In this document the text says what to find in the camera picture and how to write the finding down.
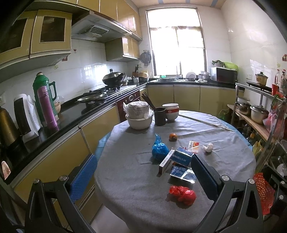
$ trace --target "purple thermos bottle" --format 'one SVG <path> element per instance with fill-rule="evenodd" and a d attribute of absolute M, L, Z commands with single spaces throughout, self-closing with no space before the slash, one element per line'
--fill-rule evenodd
<path fill-rule="evenodd" d="M 42 112 L 44 115 L 44 119 L 47 123 L 47 127 L 49 129 L 56 128 L 58 126 L 57 121 L 55 119 L 53 109 L 50 102 L 49 92 L 46 86 L 42 86 L 37 90 L 37 94 L 39 97 L 39 102 L 42 108 Z"/>

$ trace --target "black countertop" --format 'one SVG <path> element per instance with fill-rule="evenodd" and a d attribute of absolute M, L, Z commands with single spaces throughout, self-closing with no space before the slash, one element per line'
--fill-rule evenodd
<path fill-rule="evenodd" d="M 128 86 L 133 87 L 123 87 L 123 91 L 118 92 L 116 95 L 111 96 L 105 101 L 96 101 L 93 106 L 87 109 L 85 103 L 75 103 L 75 101 L 82 96 L 71 99 L 61 105 L 61 111 L 58 114 L 59 120 L 58 127 L 54 130 L 49 130 L 47 127 L 41 128 L 39 130 L 39 137 L 34 138 L 25 144 L 20 141 L 20 143 L 10 150 L 1 150 L 0 158 L 1 161 L 6 161 L 10 167 L 11 174 L 5 180 L 6 184 L 10 184 L 12 180 L 42 151 L 44 151 L 53 142 L 59 139 L 61 136 L 69 132 L 71 129 L 76 127 L 79 123 L 95 114 L 96 112 L 102 110 L 108 105 L 120 100 L 121 98 L 129 95 L 130 93 L 144 88 L 146 85 L 200 85 L 200 86 L 214 86 L 220 88 L 232 88 L 235 89 L 235 84 L 225 84 L 218 83 L 214 81 L 209 81 L 207 83 L 197 83 L 197 82 L 186 82 L 184 80 L 178 80 L 174 82 L 158 82 L 150 81 L 149 83 L 133 83 L 128 82 Z M 2 169 L 0 169 L 0 176 L 2 179 Z"/>

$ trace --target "microwave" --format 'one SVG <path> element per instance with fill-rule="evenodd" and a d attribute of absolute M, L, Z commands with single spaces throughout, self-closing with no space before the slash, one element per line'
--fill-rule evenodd
<path fill-rule="evenodd" d="M 211 67 L 210 79 L 222 83 L 236 83 L 237 71 L 222 67 Z"/>

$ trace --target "wooden shelf board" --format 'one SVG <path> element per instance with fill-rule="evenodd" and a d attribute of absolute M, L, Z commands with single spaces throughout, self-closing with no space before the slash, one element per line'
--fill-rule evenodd
<path fill-rule="evenodd" d="M 227 106 L 228 106 L 230 109 L 233 110 L 233 105 L 228 104 Z M 252 127 L 253 129 L 255 129 L 256 132 L 258 132 L 258 134 L 264 139 L 264 141 L 267 141 L 267 140 L 268 140 L 269 132 L 268 132 L 268 130 L 264 127 L 264 125 L 260 125 L 260 124 L 255 123 L 255 122 L 251 119 L 251 117 L 243 115 L 242 113 L 239 112 L 238 109 L 236 110 L 235 113 L 236 113 L 237 116 L 239 116 L 240 118 L 242 118 L 243 120 L 245 120 L 248 124 L 250 124 L 251 127 Z"/>

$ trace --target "gray tablecloth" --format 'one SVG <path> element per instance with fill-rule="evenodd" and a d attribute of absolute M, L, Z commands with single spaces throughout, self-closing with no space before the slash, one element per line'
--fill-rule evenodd
<path fill-rule="evenodd" d="M 217 118 L 208 114 L 180 113 L 222 126 Z M 254 155 L 235 132 L 181 116 L 160 127 L 155 126 L 153 120 L 150 128 L 141 131 L 131 129 L 127 121 L 120 123 L 112 130 L 99 160 L 94 174 L 95 190 L 104 205 L 134 233 L 192 232 L 213 204 L 198 181 L 193 186 L 197 198 L 192 206 L 185 207 L 170 197 L 170 175 L 165 172 L 158 176 L 158 163 L 152 160 L 155 133 L 169 149 L 188 147 L 190 140 L 201 145 L 213 143 L 213 152 L 204 159 L 220 175 L 242 182 L 253 177 Z M 177 142 L 169 142 L 170 133 L 178 135 Z"/>

